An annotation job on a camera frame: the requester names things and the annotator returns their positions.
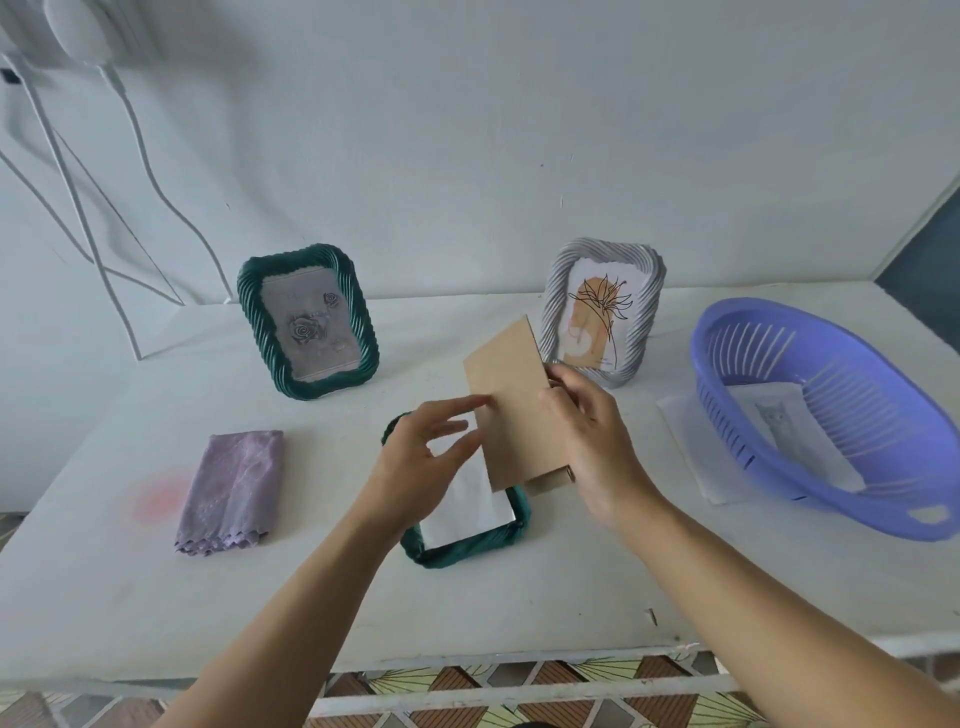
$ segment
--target right hand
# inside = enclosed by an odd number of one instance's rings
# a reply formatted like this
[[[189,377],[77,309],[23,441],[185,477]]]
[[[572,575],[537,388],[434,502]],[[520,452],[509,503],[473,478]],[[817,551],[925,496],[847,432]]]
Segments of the right hand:
[[[613,396],[565,364],[545,366],[554,386],[540,399],[560,423],[577,490],[594,518],[615,528],[625,506],[661,501],[636,459]]]

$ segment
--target red stain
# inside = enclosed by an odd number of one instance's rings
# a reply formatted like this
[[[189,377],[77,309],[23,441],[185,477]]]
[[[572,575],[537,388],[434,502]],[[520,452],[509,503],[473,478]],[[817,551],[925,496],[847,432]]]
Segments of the red stain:
[[[193,480],[193,471],[172,468],[137,482],[132,515],[140,525],[170,521],[180,515]]]

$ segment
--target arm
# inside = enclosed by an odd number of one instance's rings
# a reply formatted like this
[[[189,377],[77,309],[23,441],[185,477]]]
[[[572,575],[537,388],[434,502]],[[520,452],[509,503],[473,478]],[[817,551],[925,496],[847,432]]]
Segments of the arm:
[[[778,726],[955,726],[960,706],[918,670],[804,601],[673,506],[634,454],[616,401],[548,366],[590,512],[635,553],[750,697]]]
[[[478,431],[434,457],[427,442],[485,397],[425,402],[397,424],[343,519],[157,728],[300,728],[387,552],[429,515],[480,447]]]

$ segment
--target left hand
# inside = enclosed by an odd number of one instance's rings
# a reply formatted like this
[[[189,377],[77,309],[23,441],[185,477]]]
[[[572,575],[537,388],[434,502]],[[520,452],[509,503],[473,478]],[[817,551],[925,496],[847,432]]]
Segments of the left hand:
[[[352,513],[387,529],[396,539],[429,516],[440,504],[453,476],[480,447],[481,435],[475,429],[436,457],[427,443],[467,429],[465,420],[450,418],[490,401],[486,395],[426,401],[401,417],[380,451]]]

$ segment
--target green picture frame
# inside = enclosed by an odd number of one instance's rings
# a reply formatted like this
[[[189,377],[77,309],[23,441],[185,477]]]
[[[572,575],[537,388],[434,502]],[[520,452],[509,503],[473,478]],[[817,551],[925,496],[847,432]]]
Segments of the green picture frame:
[[[329,268],[336,276],[337,285],[347,302],[350,330],[360,347],[360,365],[349,372],[337,372],[317,381],[298,381],[293,378],[291,362],[276,338],[276,322],[263,303],[261,289],[263,280],[269,276],[283,276],[314,266]],[[353,270],[353,261],[339,248],[317,244],[291,253],[252,257],[243,264],[237,276],[237,293],[274,386],[287,397],[315,400],[338,389],[363,384],[376,372],[380,350],[376,346],[367,302]]]

